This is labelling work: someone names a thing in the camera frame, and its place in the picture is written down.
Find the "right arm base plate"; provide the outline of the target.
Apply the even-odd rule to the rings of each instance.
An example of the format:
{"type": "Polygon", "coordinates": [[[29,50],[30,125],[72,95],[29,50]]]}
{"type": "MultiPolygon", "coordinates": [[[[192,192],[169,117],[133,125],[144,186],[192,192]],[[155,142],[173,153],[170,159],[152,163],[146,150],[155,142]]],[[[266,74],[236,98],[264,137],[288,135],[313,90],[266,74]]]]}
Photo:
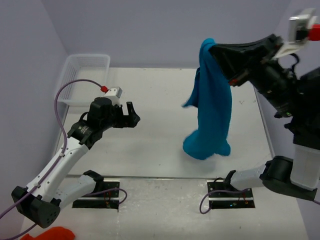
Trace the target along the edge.
{"type": "Polygon", "coordinates": [[[207,181],[208,203],[211,210],[215,209],[253,209],[255,208],[253,191],[234,193],[235,190],[225,188],[223,179],[207,181]]]}

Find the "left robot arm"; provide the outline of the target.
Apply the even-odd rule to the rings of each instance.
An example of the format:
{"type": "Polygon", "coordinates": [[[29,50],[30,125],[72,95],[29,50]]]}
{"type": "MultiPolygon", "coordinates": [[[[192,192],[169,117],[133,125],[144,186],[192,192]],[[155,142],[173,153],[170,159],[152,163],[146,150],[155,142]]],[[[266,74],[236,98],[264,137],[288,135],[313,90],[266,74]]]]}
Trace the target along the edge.
{"type": "Polygon", "coordinates": [[[110,128],[134,128],[140,121],[134,105],[126,102],[128,114],[122,105],[114,104],[110,97],[97,97],[64,135],[61,149],[47,166],[26,187],[17,186],[11,193],[19,213],[45,229],[58,217],[60,211],[83,196],[98,194],[104,178],[87,170],[76,184],[59,189],[70,170],[103,137],[110,128]]]}

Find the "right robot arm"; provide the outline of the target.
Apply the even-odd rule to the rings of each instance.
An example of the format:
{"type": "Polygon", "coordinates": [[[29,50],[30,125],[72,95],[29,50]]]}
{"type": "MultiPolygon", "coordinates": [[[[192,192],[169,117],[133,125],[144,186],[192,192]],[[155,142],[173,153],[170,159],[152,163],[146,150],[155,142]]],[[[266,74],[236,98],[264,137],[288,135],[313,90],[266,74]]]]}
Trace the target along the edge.
{"type": "Polygon", "coordinates": [[[290,118],[284,125],[293,134],[293,158],[277,155],[247,170],[232,170],[224,179],[227,190],[265,187],[272,192],[314,202],[320,180],[320,70],[297,77],[295,67],[279,59],[297,57],[303,43],[284,42],[271,34],[238,44],[216,44],[209,53],[232,87],[252,86],[273,106],[274,117],[290,118]]]}

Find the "blue t shirt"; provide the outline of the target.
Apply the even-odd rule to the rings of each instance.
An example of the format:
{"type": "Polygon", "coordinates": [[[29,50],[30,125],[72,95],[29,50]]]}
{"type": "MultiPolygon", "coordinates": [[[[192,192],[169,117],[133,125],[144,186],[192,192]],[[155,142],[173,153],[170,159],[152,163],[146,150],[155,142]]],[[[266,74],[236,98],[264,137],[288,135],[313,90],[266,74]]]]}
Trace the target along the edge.
{"type": "Polygon", "coordinates": [[[215,45],[212,38],[202,42],[193,90],[182,105],[184,108],[197,108],[197,129],[182,144],[183,151],[197,160],[206,160],[213,155],[229,156],[231,153],[228,134],[232,116],[232,93],[228,80],[210,54],[210,49],[215,45]]]}

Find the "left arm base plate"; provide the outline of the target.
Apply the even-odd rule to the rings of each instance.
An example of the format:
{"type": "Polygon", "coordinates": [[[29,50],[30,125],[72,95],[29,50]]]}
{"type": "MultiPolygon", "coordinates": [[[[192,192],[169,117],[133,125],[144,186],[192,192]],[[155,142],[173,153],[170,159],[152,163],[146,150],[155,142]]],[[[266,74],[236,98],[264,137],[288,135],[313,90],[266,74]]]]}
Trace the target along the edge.
{"type": "MultiPolygon", "coordinates": [[[[99,189],[94,193],[103,192],[105,190],[119,188],[120,181],[116,179],[105,179],[99,189]]],[[[84,196],[72,203],[73,209],[113,209],[118,210],[120,205],[120,191],[113,190],[103,192],[92,196],[84,196]]]]}

